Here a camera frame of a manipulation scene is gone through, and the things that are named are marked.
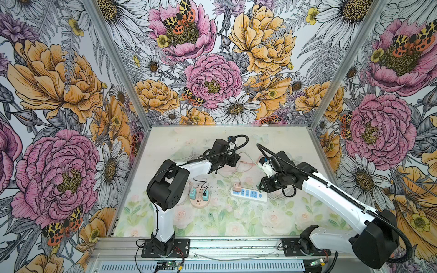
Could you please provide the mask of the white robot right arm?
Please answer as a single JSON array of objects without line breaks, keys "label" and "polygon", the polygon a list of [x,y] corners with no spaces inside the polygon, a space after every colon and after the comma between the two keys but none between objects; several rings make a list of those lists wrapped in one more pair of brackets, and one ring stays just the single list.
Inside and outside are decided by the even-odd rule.
[{"label": "white robot right arm", "polygon": [[259,190],[272,193],[291,187],[303,191],[333,210],[353,230],[349,233],[311,225],[300,234],[296,246],[303,255],[315,255],[322,250],[348,253],[377,270],[385,263],[405,263],[412,258],[414,248],[398,228],[397,218],[391,211],[379,211],[360,202],[312,165],[295,164],[284,151],[274,153],[260,144],[258,149],[263,155],[259,166],[265,173]]}]

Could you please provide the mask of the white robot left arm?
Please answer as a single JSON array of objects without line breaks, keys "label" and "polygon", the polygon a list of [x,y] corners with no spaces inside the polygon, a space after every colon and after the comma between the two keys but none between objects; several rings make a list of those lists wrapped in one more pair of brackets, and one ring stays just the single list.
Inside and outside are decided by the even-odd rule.
[{"label": "white robot left arm", "polygon": [[198,176],[217,173],[224,166],[235,167],[240,160],[237,153],[249,142],[246,135],[230,136],[228,139],[215,140],[212,148],[196,159],[185,163],[165,160],[147,186],[147,196],[155,208],[155,229],[150,241],[143,246],[142,257],[157,255],[168,257],[179,251],[187,257],[175,242],[173,227],[173,208],[180,201],[185,185]]}]

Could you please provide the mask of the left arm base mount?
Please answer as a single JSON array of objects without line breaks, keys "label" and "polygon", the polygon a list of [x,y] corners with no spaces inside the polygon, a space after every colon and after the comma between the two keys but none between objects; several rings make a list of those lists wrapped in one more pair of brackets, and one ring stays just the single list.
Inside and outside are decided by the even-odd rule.
[{"label": "left arm base mount", "polygon": [[190,253],[190,239],[170,239],[160,242],[157,239],[148,240],[142,248],[142,258],[187,258]]}]

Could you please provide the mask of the pink brown charger plug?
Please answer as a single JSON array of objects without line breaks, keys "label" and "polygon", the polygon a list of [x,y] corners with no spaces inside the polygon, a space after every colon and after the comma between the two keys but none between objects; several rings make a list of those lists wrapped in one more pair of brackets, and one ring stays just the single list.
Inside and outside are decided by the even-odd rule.
[{"label": "pink brown charger plug", "polygon": [[233,191],[235,191],[235,192],[241,192],[241,190],[242,190],[242,186],[241,186],[241,183],[240,183],[240,182],[238,182],[238,183],[234,183],[234,184],[233,184]]}]

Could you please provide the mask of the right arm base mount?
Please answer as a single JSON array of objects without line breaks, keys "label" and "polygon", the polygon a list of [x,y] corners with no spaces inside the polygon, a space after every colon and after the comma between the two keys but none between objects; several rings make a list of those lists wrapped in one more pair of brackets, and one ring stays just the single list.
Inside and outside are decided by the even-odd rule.
[{"label": "right arm base mount", "polygon": [[278,245],[283,251],[285,257],[309,257],[309,256],[330,256],[330,250],[317,249],[313,243],[298,237],[281,238],[281,243]]}]

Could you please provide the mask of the teal charger plug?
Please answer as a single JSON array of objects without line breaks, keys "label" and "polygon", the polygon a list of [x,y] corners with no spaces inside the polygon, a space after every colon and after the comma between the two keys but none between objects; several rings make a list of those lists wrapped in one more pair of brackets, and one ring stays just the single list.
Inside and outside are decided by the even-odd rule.
[{"label": "teal charger plug", "polygon": [[195,200],[195,199],[196,199],[196,196],[197,196],[197,191],[196,191],[196,189],[194,188],[194,189],[190,190],[190,194],[189,194],[190,199],[191,199],[191,200]]},{"label": "teal charger plug", "polygon": [[202,200],[205,201],[205,202],[209,201],[209,191],[208,191],[208,190],[205,190],[205,191],[203,192],[203,194],[202,194]]}]

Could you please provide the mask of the white blue power strip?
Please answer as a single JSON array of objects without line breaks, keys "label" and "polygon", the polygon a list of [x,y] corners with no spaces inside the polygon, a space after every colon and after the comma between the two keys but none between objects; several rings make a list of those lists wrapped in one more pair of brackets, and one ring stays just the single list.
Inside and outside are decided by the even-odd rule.
[{"label": "white blue power strip", "polygon": [[234,198],[244,199],[247,201],[267,203],[268,195],[263,192],[258,192],[256,190],[251,190],[247,188],[242,188],[241,191],[230,190],[230,195]]}]

